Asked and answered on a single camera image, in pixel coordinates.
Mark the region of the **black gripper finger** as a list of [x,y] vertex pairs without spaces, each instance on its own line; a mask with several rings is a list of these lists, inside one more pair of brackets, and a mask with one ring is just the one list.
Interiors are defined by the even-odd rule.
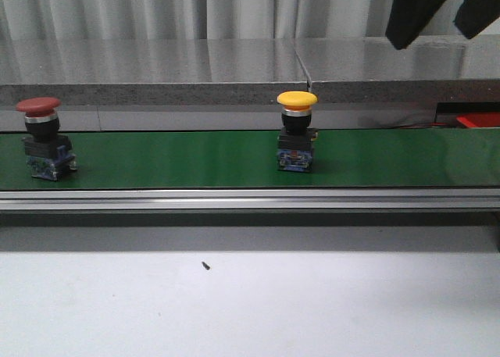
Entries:
[[447,0],[393,0],[385,31],[397,50],[407,48]]
[[499,18],[499,0],[464,0],[454,24],[467,39],[476,37]]

